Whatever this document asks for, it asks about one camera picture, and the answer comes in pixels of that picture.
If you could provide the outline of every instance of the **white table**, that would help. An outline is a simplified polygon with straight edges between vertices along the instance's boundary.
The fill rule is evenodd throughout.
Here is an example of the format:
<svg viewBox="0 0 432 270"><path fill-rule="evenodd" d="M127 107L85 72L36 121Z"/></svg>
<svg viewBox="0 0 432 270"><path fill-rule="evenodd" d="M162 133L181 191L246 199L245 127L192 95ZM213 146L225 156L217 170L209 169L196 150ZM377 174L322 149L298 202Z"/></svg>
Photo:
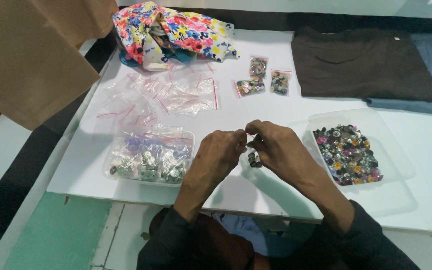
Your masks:
<svg viewBox="0 0 432 270"><path fill-rule="evenodd" d="M266 91L237 99L230 80L248 78L250 54L268 56L269 68L289 67L294 72L290 48L292 37L292 33L236 30L234 46L240 51L241 58L214 64L217 69L214 78L219 80L222 109L202 112L197 119L161 114L163 124L183 126L193 132L197 146L194 151L197 151L201 140L216 129L236 130L244 128L252 120L261 119L282 126L292 123L295 131L301 134L310 115L367 107L357 99L302 98L295 73L289 82L289 97ZM102 138L107 141L105 144L91 143L96 115L106 100L102 89L133 72L133 69L120 63L117 54L110 60L47 191L165 206L174 203L178 188L103 177L101 167L111 138ZM432 115L389 110L378 112L414 165L416 176L407 181L358 193L346 191L344 194L363 205L382 226L432 231ZM241 165L216 188L203 207L307 220L322 218L315 204L266 168L249 169Z"/></svg>

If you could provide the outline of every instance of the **black sleeve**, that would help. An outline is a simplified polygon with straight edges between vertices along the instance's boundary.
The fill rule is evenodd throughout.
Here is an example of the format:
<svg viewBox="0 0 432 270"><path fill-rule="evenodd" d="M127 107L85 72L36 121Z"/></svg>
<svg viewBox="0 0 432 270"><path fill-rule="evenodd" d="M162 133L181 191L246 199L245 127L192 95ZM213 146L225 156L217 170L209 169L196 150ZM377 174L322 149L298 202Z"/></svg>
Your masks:
<svg viewBox="0 0 432 270"><path fill-rule="evenodd" d="M393 244L381 226L355 201L354 220L345 235L339 235L340 254L350 269L418 270L419 267ZM331 230L329 224L321 224Z"/></svg>
<svg viewBox="0 0 432 270"><path fill-rule="evenodd" d="M195 225L171 206L157 232L139 252L137 269L185 269L192 254L194 230Z"/></svg>

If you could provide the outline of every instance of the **black shirt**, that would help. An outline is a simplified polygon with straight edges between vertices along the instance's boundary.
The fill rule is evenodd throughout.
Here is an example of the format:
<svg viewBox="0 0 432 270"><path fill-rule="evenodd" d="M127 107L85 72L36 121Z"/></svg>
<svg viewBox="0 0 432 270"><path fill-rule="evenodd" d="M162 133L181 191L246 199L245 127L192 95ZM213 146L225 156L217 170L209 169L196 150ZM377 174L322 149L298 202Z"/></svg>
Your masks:
<svg viewBox="0 0 432 270"><path fill-rule="evenodd" d="M338 251L349 269L417 270L406 254L383 235L381 226L356 202L354 220L346 234L335 232L323 219L313 239L324 242ZM195 225L189 224L171 207L158 231L141 249L137 269L186 269L191 258L192 234ZM300 254L294 261L305 259Z"/></svg>

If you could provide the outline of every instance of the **folded brown cloth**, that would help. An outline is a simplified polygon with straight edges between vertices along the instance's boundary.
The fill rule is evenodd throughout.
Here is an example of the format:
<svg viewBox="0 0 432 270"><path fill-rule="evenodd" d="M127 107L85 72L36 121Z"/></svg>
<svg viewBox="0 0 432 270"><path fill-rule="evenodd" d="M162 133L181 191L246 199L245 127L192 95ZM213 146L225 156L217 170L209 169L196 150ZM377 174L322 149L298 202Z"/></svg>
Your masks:
<svg viewBox="0 0 432 270"><path fill-rule="evenodd" d="M432 77L409 33L322 34L304 26L291 50L304 97L432 101Z"/></svg>

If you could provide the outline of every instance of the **white wall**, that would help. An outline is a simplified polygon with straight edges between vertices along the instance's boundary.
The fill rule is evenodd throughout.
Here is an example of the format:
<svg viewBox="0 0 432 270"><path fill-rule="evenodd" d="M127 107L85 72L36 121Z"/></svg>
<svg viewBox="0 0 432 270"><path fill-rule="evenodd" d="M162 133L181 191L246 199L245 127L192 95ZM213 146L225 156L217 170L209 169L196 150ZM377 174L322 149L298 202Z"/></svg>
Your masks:
<svg viewBox="0 0 432 270"><path fill-rule="evenodd" d="M432 18L429 0L153 0L165 7ZM116 0L119 6L143 0Z"/></svg>

